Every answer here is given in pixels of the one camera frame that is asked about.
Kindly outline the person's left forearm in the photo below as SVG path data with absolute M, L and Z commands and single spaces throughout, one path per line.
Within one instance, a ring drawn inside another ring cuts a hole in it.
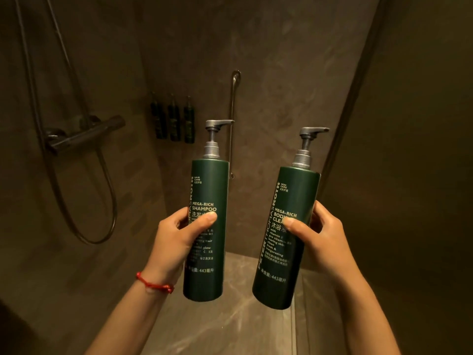
M 84 355 L 141 355 L 157 316 L 174 291 L 147 287 L 136 275 Z

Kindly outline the dark green pump bottle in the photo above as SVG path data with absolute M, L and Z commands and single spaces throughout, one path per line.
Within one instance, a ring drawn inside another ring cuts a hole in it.
M 292 166 L 280 167 L 252 293 L 263 305 L 286 310 L 291 306 L 304 243 L 283 225 L 285 217 L 309 225 L 321 175 L 311 170 L 310 143 L 327 127 L 304 127 L 302 145 Z
M 234 120 L 207 120 L 209 140 L 201 159 L 192 161 L 189 222 L 209 212 L 216 221 L 194 240 L 184 268 L 184 296 L 194 302 L 210 302 L 223 293 L 228 208 L 229 165 L 220 157 L 216 134 Z

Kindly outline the dark shower riser pipe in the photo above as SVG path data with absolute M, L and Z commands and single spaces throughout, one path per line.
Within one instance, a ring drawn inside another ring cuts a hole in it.
M 90 129 L 92 127 L 92 121 L 90 120 L 90 117 L 89 117 L 90 114 L 89 114 L 89 108 L 86 103 L 86 97 L 80 85 L 78 74 L 74 68 L 71 57 L 68 54 L 67 47 L 64 42 L 62 32 L 60 29 L 60 25 L 59 25 L 59 22 L 57 20 L 57 17 L 53 8 L 53 4 L 51 0 L 44 0 L 44 1 L 45 1 L 46 8 L 49 12 L 50 20 L 51 20 L 56 38 L 58 40 L 59 47 L 61 49 L 62 58 L 64 61 L 64 65 L 66 67 L 66 71 L 67 71 L 68 78 L 73 90 L 74 97 L 80 108 L 80 113 L 82 116 L 83 123 L 85 124 L 86 129 Z

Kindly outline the person's right forearm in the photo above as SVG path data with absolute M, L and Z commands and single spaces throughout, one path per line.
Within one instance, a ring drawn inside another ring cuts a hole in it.
M 392 328 L 361 273 L 334 280 L 349 355 L 401 355 Z

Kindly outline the vertical metal grab bar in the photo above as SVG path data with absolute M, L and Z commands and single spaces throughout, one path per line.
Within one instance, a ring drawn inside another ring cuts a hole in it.
M 236 91 L 241 81 L 241 72 L 234 70 L 231 75 L 230 99 L 229 99 L 229 119 L 234 120 Z M 233 126 L 230 126 L 228 132 L 228 161 L 229 161 L 229 179 L 233 180 L 235 175 L 232 171 L 233 158 Z

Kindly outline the small wall-mounted dark bottle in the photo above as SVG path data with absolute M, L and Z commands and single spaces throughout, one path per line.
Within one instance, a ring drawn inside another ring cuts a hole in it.
M 184 114 L 184 130 L 185 130 L 185 143 L 195 143 L 195 109 L 192 104 L 191 97 L 186 97 L 186 105 L 183 108 Z
M 151 115 L 157 139 L 166 140 L 168 138 L 167 120 L 162 103 L 158 101 L 155 92 L 151 92 Z
M 180 109 L 175 100 L 174 94 L 169 94 L 170 103 L 168 105 L 169 135 L 173 142 L 181 141 Z

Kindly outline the dark shower mixer valve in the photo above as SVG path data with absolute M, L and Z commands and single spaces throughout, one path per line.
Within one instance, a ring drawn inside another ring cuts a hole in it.
M 61 129 L 48 128 L 45 130 L 44 145 L 51 154 L 58 156 L 60 153 L 95 143 L 103 136 L 121 129 L 126 125 L 125 119 L 116 115 L 105 121 L 96 116 L 89 116 L 92 122 L 90 128 L 85 128 L 71 135 Z

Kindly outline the dark shower door frame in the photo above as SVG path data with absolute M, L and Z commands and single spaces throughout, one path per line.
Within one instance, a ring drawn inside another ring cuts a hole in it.
M 378 43 L 379 34 L 385 22 L 387 9 L 391 1 L 392 0 L 379 0 L 376 6 L 374 17 L 359 58 L 346 101 L 340 114 L 340 119 L 334 134 L 334 139 L 330 146 L 326 161 L 323 165 L 321 182 L 317 191 L 317 199 L 322 197 L 328 184 L 329 176 L 332 172 L 336 156 L 342 144 L 343 137 L 350 122 L 350 117 L 352 115 L 356 101 L 358 100 L 360 89 L 363 85 L 367 71 L 369 70 L 375 47 Z

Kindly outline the person's left hand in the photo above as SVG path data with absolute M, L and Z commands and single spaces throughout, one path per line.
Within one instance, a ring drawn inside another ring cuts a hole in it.
M 159 223 L 151 255 L 139 275 L 147 287 L 170 292 L 176 284 L 190 253 L 184 243 L 184 227 L 191 223 L 188 216 L 185 207 Z

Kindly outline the person's right hand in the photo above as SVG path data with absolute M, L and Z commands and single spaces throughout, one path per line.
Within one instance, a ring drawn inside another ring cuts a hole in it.
M 316 201 L 311 217 L 315 217 L 313 257 L 318 267 L 338 285 L 361 284 L 366 280 L 352 255 L 342 222 L 321 202 Z

